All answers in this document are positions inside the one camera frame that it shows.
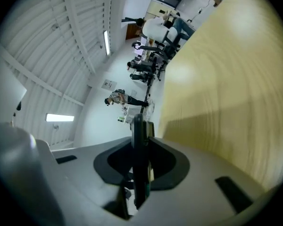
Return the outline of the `beige cabinet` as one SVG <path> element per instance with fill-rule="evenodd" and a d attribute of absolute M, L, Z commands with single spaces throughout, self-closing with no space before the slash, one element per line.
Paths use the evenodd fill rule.
<path fill-rule="evenodd" d="M 156 0 L 151 0 L 144 18 L 148 20 L 151 18 L 161 17 L 167 11 L 171 11 L 174 14 L 177 13 L 176 10 L 165 5 L 164 3 L 157 2 Z"/>

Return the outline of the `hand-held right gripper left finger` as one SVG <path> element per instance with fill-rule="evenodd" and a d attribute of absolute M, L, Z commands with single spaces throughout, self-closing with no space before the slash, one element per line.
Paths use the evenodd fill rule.
<path fill-rule="evenodd" d="M 105 183 L 93 165 L 98 154 L 128 139 L 55 151 L 36 140 L 42 173 L 59 210 L 59 221 L 47 226 L 134 226 L 104 209 L 116 199 L 118 187 Z"/>

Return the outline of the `brown door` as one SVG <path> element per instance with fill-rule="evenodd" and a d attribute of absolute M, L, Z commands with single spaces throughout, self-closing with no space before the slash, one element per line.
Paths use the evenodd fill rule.
<path fill-rule="evenodd" d="M 138 27 L 135 23 L 128 24 L 125 39 L 130 40 L 139 37 L 140 37 L 140 27 Z"/>

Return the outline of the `crumpled clear plastic bag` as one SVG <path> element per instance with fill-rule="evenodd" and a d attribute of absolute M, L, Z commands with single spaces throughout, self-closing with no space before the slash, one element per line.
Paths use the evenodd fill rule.
<path fill-rule="evenodd" d="M 149 102 L 149 106 L 146 109 L 146 114 L 145 114 L 145 118 L 146 118 L 147 121 L 149 121 L 151 119 L 154 110 L 155 110 L 155 103 L 151 99 L 150 102 Z"/>

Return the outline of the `long ceiling light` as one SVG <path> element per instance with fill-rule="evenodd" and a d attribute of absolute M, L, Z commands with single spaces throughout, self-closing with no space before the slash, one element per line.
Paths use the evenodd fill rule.
<path fill-rule="evenodd" d="M 60 114 L 51 114 L 47 113 L 45 115 L 46 122 L 73 122 L 74 116 L 71 115 L 60 115 Z"/>
<path fill-rule="evenodd" d="M 106 54 L 107 54 L 107 56 L 109 56 L 111 51 L 110 51 L 110 42 L 109 42 L 109 33 L 108 33 L 108 31 L 104 31 L 103 32 L 103 36 L 104 36 L 104 44 L 105 44 Z"/>

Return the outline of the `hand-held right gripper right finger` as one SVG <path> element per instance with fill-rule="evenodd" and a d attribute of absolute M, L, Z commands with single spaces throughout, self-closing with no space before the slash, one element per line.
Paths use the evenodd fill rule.
<path fill-rule="evenodd" d="M 182 152 L 190 162 L 186 178 L 174 189 L 154 191 L 135 214 L 134 226 L 244 226 L 276 193 L 263 187 L 227 160 L 205 150 L 158 139 Z M 235 213 L 215 180 L 229 177 L 251 200 Z"/>

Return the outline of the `grey wall poster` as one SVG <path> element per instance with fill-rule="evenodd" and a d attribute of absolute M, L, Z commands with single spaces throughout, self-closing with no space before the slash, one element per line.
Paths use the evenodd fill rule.
<path fill-rule="evenodd" d="M 105 79 L 101 88 L 109 91 L 114 91 L 116 89 L 116 85 L 117 85 L 116 81 Z"/>

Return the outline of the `white desk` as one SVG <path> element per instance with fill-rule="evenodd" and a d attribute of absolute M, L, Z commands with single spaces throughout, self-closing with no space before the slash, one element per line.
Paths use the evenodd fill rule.
<path fill-rule="evenodd" d="M 124 113 L 124 124 L 131 124 L 132 120 L 134 119 L 135 115 L 139 114 L 141 112 L 142 107 L 141 106 L 135 106 L 135 105 L 126 105 L 123 107 L 122 111 Z"/>

